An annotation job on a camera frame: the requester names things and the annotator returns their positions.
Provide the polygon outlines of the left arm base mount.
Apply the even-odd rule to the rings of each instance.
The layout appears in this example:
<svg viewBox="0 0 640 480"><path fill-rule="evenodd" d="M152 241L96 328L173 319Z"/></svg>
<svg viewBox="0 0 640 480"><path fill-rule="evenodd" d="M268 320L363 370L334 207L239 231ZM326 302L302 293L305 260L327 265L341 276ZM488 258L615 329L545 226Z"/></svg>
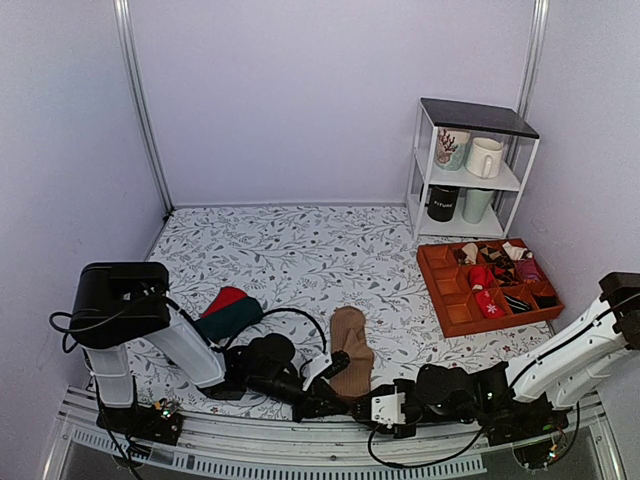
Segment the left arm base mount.
<svg viewBox="0 0 640 480"><path fill-rule="evenodd" d="M177 445L184 422L178 402L161 398L152 405L141 405L134 396L129 406L108 407L99 386L96 386L96 394L99 427L122 434L127 440Z"/></svg>

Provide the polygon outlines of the tan ribbed sock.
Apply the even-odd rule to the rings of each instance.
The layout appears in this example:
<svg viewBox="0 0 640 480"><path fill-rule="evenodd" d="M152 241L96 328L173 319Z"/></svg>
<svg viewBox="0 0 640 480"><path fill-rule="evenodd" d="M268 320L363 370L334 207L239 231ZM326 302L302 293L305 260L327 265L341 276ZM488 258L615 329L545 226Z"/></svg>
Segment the tan ribbed sock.
<svg viewBox="0 0 640 480"><path fill-rule="evenodd" d="M366 318L355 307L345 306L334 311L330 320L331 349L349 357L348 366L335 375L330 384L343 398L354 399L371 390L374 352L367 344Z"/></svg>

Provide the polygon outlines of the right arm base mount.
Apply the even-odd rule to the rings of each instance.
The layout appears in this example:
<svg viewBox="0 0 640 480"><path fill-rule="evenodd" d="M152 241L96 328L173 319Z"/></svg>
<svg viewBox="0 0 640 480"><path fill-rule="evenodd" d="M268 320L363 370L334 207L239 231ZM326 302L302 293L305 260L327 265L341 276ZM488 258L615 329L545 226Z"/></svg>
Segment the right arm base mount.
<svg viewBox="0 0 640 480"><path fill-rule="evenodd" d="M545 394L531 403L506 398L488 413L480 414L477 421L489 445L497 446L565 429L571 410L572 407L554 410Z"/></svg>

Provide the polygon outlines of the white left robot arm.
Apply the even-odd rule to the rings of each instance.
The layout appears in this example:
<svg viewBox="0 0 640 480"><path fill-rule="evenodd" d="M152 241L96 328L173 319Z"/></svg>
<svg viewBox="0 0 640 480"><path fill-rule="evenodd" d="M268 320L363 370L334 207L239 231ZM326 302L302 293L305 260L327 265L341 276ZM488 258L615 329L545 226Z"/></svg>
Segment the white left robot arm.
<svg viewBox="0 0 640 480"><path fill-rule="evenodd" d="M349 412L328 382L349 365L345 352L332 354L323 341L318 356L296 367L295 347L281 334L246 345L235 342L270 316L292 314L311 321L307 312L265 310L243 291L225 287L195 319L168 292L169 274L161 263L93 263L82 270L62 332L88 359L103 422L113 420L128 434L148 426L126 352L127 344L139 339L150 342L213 400L237 401L253 391L290 405L296 422Z"/></svg>

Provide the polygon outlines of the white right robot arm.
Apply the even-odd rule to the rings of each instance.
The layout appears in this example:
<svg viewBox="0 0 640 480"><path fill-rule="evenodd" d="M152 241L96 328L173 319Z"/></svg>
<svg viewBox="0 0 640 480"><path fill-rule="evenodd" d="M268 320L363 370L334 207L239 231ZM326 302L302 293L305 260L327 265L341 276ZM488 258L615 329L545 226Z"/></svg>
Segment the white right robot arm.
<svg viewBox="0 0 640 480"><path fill-rule="evenodd" d="M611 272L601 294L569 326L537 348L490 368L421 367L354 401L352 418L396 438L421 424L477 424L499 445L564 429L567 415L614 365L639 348L639 276Z"/></svg>

